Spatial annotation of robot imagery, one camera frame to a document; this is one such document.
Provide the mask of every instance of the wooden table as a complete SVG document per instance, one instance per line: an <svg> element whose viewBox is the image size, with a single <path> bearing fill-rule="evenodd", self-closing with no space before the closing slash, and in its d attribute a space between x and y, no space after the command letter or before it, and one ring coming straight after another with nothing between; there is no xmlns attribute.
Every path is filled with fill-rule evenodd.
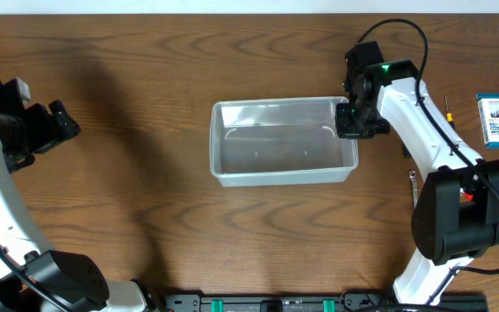
<svg viewBox="0 0 499 312"><path fill-rule="evenodd" d="M107 278L224 293L384 289L415 248L396 133L360 141L343 184L223 188L209 167L217 101L341 95L344 54L388 16L0 16L0 76L35 101L61 99L82 133L13 174L58 250ZM450 98L457 132L486 159L476 93L499 92L499 16L404 16L431 50L424 80ZM375 31L387 60L413 29ZM474 262L499 266L499 246ZM499 276L461 273L499 311Z"/></svg>

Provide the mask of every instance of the blue and white box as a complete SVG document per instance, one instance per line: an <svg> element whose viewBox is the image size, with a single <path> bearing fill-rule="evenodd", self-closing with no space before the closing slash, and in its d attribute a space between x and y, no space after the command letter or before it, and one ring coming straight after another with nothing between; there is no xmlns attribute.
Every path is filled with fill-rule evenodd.
<svg viewBox="0 0 499 312"><path fill-rule="evenodd" d="M477 94L476 100L483 125L484 145L499 148L499 94Z"/></svg>

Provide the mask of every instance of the wood grain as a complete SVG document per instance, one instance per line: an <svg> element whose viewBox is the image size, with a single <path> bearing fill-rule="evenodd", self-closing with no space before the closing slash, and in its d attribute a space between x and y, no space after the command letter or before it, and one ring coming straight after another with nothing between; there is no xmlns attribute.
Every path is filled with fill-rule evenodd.
<svg viewBox="0 0 499 312"><path fill-rule="evenodd" d="M343 184L223 188L209 168L217 101L341 95L344 53L388 16L0 16L0 76L61 99L80 136L13 175L59 250L110 279L224 293L340 293L389 285L414 243L396 133L360 141ZM479 92L499 92L499 16L404 16L430 40L424 73L458 133L486 159ZM404 25L371 39L419 62ZM499 246L474 262L499 266ZM462 273L499 311L499 276Z"/></svg>

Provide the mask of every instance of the metal tool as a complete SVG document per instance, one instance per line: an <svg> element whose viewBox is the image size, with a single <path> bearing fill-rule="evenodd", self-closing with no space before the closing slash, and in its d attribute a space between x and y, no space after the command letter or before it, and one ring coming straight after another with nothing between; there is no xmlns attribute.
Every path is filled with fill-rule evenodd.
<svg viewBox="0 0 499 312"><path fill-rule="evenodd" d="M412 196L413 196L413 209L417 206L417 201L419 200L419 192L417 190L417 179L415 178L415 170L409 171L409 180L412 182Z"/></svg>

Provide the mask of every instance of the green tape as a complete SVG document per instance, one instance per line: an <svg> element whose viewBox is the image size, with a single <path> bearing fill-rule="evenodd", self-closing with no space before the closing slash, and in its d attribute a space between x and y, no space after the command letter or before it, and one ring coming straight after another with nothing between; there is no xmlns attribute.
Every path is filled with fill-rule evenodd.
<svg viewBox="0 0 499 312"><path fill-rule="evenodd" d="M223 301L222 300L211 301L211 312L223 312Z"/></svg>
<svg viewBox="0 0 499 312"><path fill-rule="evenodd" d="M324 312L334 312L334 300L325 300L322 302L322 307L324 308Z"/></svg>

